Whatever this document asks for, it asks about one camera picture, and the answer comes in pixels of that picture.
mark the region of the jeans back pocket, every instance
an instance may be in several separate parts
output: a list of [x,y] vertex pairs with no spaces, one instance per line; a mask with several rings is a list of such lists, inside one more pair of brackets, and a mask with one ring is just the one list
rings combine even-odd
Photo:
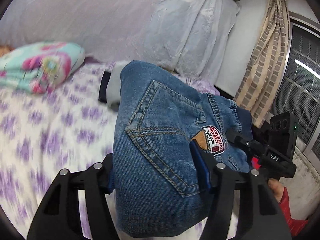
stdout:
[[199,193],[189,142],[204,122],[200,105],[152,81],[125,131],[159,174],[188,197]]

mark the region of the jeans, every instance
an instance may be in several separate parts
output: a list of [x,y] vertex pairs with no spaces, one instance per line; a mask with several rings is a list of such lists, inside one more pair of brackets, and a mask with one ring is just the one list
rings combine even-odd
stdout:
[[248,172],[245,153],[225,137],[230,127],[251,134],[248,113],[153,64],[130,62],[121,72],[114,137],[118,227],[137,238],[176,236],[207,217],[213,196],[199,189],[189,142],[215,127],[223,141],[216,160]]

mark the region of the tied curtain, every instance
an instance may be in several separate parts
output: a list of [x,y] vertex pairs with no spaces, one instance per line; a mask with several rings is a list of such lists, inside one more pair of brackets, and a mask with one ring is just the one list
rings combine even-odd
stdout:
[[256,127],[261,127],[276,97],[288,51],[286,0],[269,0],[267,9],[259,40],[234,97],[238,106],[251,112]]

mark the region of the wall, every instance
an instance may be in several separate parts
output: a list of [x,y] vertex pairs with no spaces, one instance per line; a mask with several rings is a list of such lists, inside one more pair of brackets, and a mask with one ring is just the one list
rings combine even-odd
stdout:
[[[226,46],[216,86],[234,96],[241,84],[252,51],[260,35],[268,0],[241,0]],[[287,0],[288,10],[317,23],[315,14],[305,0]]]

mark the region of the white wall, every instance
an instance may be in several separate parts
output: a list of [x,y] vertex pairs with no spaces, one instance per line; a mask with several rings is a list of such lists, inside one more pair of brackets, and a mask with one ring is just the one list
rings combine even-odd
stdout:
[[260,35],[268,0],[241,0],[236,23],[228,37],[216,86],[234,96]]

